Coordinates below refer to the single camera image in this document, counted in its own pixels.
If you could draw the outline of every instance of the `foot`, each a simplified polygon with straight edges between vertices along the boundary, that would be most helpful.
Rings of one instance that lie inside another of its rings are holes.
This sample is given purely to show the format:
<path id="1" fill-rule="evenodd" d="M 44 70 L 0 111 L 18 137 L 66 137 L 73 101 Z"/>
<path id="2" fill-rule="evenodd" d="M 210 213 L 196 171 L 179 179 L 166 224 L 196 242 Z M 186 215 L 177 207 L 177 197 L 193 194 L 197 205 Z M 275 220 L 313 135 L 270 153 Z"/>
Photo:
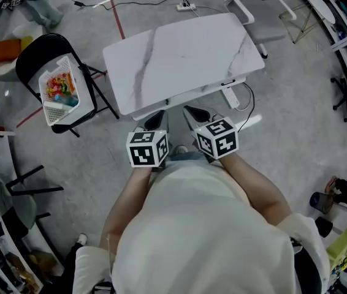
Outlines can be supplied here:
<path id="1" fill-rule="evenodd" d="M 335 194 L 335 180 L 337 179 L 336 176 L 333 176 L 329 182 L 327 182 L 326 187 L 325 187 L 325 193 L 329 195 Z"/>
<path id="2" fill-rule="evenodd" d="M 85 246 L 87 241 L 88 241 L 87 235 L 81 233 L 80 236 L 78 237 L 77 243 L 80 243 L 82 246 Z"/>
<path id="3" fill-rule="evenodd" d="M 188 149 L 186 146 L 178 145 L 175 147 L 173 154 L 185 154 L 188 153 Z"/>

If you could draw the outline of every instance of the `white marble table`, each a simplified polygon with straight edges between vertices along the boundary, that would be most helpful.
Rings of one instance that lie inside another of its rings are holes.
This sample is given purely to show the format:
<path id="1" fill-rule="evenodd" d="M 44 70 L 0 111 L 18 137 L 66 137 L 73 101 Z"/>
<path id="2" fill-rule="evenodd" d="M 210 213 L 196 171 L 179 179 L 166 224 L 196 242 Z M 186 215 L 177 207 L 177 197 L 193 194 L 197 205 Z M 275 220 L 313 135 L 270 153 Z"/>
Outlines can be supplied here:
<path id="1" fill-rule="evenodd" d="M 134 119 L 242 83 L 265 66 L 231 13 L 143 32 L 103 56 L 120 113 Z"/>

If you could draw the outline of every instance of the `chair armrest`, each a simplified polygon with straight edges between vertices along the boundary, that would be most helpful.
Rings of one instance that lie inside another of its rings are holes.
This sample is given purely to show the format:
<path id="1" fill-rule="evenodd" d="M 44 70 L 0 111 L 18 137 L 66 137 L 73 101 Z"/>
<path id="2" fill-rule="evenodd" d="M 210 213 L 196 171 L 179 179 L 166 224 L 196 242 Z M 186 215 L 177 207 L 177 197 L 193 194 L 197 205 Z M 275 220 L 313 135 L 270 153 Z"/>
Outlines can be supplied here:
<path id="1" fill-rule="evenodd" d="M 242 23 L 243 25 L 247 25 L 247 24 L 251 24 L 255 22 L 255 18 L 254 15 L 251 14 L 251 12 L 244 6 L 243 3 L 240 2 L 240 0 L 233 0 L 236 5 L 240 8 L 240 10 L 243 11 L 243 13 L 246 15 L 247 17 L 247 22 L 246 23 Z"/>
<path id="2" fill-rule="evenodd" d="M 291 10 L 291 8 L 283 1 L 283 0 L 279 0 L 279 2 L 284 6 L 284 8 L 286 9 L 287 13 L 290 14 L 291 18 L 289 20 L 294 21 L 297 19 L 296 14 Z"/>

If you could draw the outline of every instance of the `person's right arm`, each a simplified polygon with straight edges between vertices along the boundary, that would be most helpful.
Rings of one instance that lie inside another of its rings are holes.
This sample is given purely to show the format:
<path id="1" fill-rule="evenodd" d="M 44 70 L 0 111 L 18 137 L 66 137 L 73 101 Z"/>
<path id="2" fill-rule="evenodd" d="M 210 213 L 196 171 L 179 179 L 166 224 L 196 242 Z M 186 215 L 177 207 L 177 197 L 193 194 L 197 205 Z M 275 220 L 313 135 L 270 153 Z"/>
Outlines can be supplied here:
<path id="1" fill-rule="evenodd" d="M 268 223 L 278 225 L 292 211 L 284 195 L 262 173 L 247 164 L 236 153 L 219 160 L 227 172 L 246 192 L 249 201 Z"/>

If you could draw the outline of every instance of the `black strap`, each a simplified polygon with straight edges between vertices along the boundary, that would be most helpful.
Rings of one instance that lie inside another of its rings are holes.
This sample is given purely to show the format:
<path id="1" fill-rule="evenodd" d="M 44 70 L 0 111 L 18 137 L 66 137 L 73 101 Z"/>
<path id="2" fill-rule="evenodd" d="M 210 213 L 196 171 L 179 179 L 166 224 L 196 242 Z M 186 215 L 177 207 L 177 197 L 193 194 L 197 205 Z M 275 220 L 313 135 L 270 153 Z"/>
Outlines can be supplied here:
<path id="1" fill-rule="evenodd" d="M 295 271 L 302 294 L 321 294 L 322 282 L 318 269 L 309 253 L 300 243 L 291 238 L 293 248 L 301 246 L 295 253 Z"/>

